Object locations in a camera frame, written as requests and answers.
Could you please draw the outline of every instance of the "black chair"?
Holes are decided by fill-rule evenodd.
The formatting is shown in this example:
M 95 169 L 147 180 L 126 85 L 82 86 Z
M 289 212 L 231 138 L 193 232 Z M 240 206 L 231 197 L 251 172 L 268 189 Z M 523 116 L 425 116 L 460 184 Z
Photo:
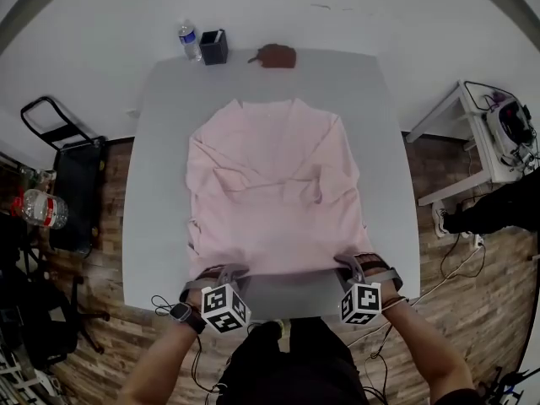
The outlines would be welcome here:
M 84 328 L 84 320 L 109 321 L 111 317 L 106 312 L 84 314 L 78 311 L 77 287 L 82 283 L 83 278 L 73 278 L 71 302 L 52 282 L 27 283 L 18 309 L 23 344 L 36 369 L 64 360 L 77 347 L 79 333 L 97 353 L 104 352 Z

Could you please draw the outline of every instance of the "person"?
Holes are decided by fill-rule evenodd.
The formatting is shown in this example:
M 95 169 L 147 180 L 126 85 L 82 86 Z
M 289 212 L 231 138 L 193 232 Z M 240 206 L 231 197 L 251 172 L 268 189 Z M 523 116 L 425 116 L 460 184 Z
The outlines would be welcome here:
M 384 270 L 371 268 L 365 274 Z M 393 282 L 384 281 L 383 308 L 398 297 Z M 187 303 L 199 311 L 200 301 L 200 291 L 190 290 Z M 427 381 L 430 403 L 482 403 L 465 360 L 450 342 L 406 300 L 388 306 L 383 315 L 402 336 L 418 372 Z M 368 404 L 350 350 L 323 320 L 291 320 L 288 354 L 279 351 L 281 334 L 275 321 L 251 329 L 219 381 L 218 405 Z M 166 404 L 196 339 L 196 330 L 187 323 L 171 324 L 138 361 L 120 391 L 118 405 Z
M 518 226 L 531 232 L 540 223 L 540 168 L 516 183 L 504 185 L 462 212 L 449 214 L 442 201 L 432 204 L 431 212 L 438 237 L 470 233 L 485 235 L 506 226 Z

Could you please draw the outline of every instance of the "smartwatch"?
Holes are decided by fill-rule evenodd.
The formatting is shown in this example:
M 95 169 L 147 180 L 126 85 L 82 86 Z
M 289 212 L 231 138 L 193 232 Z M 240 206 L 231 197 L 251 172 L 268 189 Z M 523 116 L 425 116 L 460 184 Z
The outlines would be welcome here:
M 185 322 L 197 334 L 201 334 L 206 326 L 206 322 L 196 309 L 181 301 L 177 303 L 169 312 L 169 316 L 177 322 Z

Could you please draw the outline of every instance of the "white table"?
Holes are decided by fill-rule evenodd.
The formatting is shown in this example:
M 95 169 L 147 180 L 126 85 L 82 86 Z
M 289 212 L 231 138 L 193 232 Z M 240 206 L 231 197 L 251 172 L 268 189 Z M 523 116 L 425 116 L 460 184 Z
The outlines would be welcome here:
M 189 279 L 185 184 L 189 136 L 236 98 L 301 98 L 340 115 L 360 170 L 364 220 L 374 248 L 401 274 L 403 293 L 420 290 L 419 234 L 413 186 L 395 112 L 374 57 L 299 50 L 295 69 L 247 64 L 255 51 L 234 51 L 225 65 L 175 58 L 149 76 L 133 145 L 123 224 L 127 305 L 153 309 L 160 294 L 177 301 Z M 246 303 L 255 318 L 331 316 L 343 295 L 333 271 L 254 277 Z
M 477 104 L 483 103 L 482 95 L 490 93 L 489 89 L 469 86 L 471 94 Z M 440 189 L 437 192 L 430 193 L 418 200 L 419 206 L 426 206 L 435 201 L 444 198 L 452 197 L 457 193 L 472 189 L 475 186 L 481 185 L 486 181 L 493 183 L 511 183 L 521 178 L 521 172 L 500 162 L 495 152 L 493 136 L 488 129 L 488 125 L 482 119 L 484 111 L 479 110 L 471 99 L 470 94 L 465 89 L 463 82 L 458 81 L 457 86 L 446 96 L 414 129 L 407 135 L 407 142 L 412 143 L 425 133 L 436 122 L 445 118 L 448 111 L 455 105 L 461 106 L 461 118 L 466 118 L 471 127 L 474 143 L 478 148 L 482 169 L 468 178 L 458 181 L 453 185 Z

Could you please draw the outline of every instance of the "black and white marker cube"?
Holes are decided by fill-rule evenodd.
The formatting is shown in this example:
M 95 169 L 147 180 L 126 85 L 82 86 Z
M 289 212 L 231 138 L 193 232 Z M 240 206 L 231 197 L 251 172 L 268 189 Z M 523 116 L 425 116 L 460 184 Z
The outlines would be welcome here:
M 341 300 L 341 321 L 364 325 L 381 313 L 381 284 L 355 283 Z
M 202 290 L 201 316 L 216 332 L 226 333 L 245 326 L 251 311 L 233 287 L 226 283 Z

